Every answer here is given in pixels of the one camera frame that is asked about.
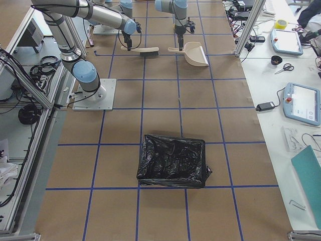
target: electronic device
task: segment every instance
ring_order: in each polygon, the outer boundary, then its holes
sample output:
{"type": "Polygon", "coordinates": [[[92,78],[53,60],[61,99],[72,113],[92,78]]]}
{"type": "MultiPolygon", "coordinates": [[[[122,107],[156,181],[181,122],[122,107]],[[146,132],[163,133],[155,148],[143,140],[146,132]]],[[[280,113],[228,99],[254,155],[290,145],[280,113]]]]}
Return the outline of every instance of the electronic device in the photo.
{"type": "Polygon", "coordinates": [[[254,6],[254,0],[232,0],[232,3],[239,12],[251,11],[254,6]]]}
{"type": "Polygon", "coordinates": [[[39,26],[37,25],[34,19],[31,19],[29,22],[27,29],[22,35],[18,47],[33,47],[37,52],[36,47],[41,46],[43,42],[44,34],[41,32],[39,26]]]}
{"type": "Polygon", "coordinates": [[[250,36],[250,42],[252,43],[264,43],[265,37],[264,36],[250,36]]]}
{"type": "Polygon", "coordinates": [[[303,49],[297,32],[273,29],[271,42],[276,53],[302,55],[303,49]]]}
{"type": "Polygon", "coordinates": [[[229,17],[231,17],[234,21],[245,21],[249,18],[250,12],[229,12],[229,17]]]}
{"type": "Polygon", "coordinates": [[[321,124],[320,91],[304,85],[288,83],[284,89],[283,112],[288,118],[319,126],[321,124]]]}

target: metal profile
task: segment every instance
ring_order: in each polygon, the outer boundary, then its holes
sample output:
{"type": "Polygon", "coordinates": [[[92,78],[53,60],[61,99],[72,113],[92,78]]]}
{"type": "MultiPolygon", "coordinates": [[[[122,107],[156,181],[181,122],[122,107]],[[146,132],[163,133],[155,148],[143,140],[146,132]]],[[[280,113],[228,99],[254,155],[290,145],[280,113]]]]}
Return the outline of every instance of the metal profile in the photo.
{"type": "Polygon", "coordinates": [[[257,21],[257,18],[259,17],[261,10],[265,4],[265,0],[255,0],[254,6],[251,10],[251,14],[246,22],[245,28],[243,30],[242,35],[240,36],[239,42],[236,45],[234,54],[236,57],[240,57],[241,52],[245,46],[245,43],[247,42],[251,31],[257,21]]]}

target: tape roll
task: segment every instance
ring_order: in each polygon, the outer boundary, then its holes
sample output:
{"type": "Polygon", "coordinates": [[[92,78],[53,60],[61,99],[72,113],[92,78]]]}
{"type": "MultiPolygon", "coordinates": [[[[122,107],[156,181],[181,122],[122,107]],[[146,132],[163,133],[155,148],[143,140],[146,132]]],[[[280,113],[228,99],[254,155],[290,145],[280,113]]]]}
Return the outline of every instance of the tape roll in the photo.
{"type": "Polygon", "coordinates": [[[276,21],[274,28],[275,29],[285,29],[287,26],[287,21],[283,19],[279,19],[276,21]]]}

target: black trash bag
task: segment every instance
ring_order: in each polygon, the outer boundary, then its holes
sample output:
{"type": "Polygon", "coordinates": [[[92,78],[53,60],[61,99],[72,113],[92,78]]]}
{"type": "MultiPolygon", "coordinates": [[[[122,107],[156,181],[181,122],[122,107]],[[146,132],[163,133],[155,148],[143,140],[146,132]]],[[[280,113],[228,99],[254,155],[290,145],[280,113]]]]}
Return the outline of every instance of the black trash bag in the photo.
{"type": "Polygon", "coordinates": [[[203,188],[211,173],[203,140],[144,136],[137,171],[141,184],[203,188]]]}

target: power adapter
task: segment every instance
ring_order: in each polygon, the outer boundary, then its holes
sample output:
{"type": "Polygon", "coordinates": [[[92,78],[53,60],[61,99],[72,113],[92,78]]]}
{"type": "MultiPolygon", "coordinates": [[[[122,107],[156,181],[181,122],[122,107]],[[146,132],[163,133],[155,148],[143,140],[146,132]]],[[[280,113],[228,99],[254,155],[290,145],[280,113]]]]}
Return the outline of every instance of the power adapter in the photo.
{"type": "Polygon", "coordinates": [[[251,52],[255,45],[247,42],[244,47],[247,49],[248,52],[251,52]]]}
{"type": "Polygon", "coordinates": [[[270,109],[276,108],[275,104],[273,102],[266,102],[262,104],[258,104],[255,108],[256,111],[266,111],[270,109]]]}

